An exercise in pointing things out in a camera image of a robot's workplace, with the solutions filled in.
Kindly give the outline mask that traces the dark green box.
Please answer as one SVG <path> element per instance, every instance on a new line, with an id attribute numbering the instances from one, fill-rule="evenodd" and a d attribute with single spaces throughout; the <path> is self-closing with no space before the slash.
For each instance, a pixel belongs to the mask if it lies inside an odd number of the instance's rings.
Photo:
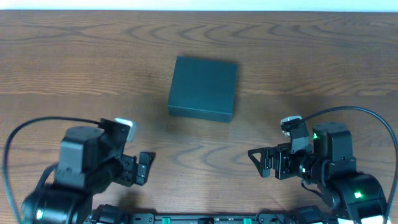
<path id="1" fill-rule="evenodd" d="M 178 56 L 167 109 L 171 116 L 231 122 L 238 64 Z"/>

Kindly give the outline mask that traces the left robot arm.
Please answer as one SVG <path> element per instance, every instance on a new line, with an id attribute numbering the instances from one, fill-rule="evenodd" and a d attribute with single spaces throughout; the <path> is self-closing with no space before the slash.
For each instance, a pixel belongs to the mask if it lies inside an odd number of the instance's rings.
<path id="1" fill-rule="evenodd" d="M 23 223 L 84 223 L 93 197 L 112 183 L 144 185 L 155 159 L 153 152 L 138 157 L 124 154 L 128 128 L 79 126 L 66 131 L 59 161 L 52 166 L 54 181 L 39 180 L 22 204 Z"/>

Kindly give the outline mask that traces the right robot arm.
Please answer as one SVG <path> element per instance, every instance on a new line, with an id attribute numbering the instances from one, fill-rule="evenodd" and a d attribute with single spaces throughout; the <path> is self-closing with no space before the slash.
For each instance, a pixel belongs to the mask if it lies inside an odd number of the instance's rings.
<path id="1" fill-rule="evenodd" d="M 288 124 L 289 142 L 248 152 L 261 177 L 274 170 L 279 180 L 300 177 L 303 185 L 315 184 L 315 194 L 338 218 L 361 223 L 385 214 L 382 187 L 374 176 L 357 170 L 351 133 L 344 124 L 319 123 L 312 130 L 305 123 Z"/>

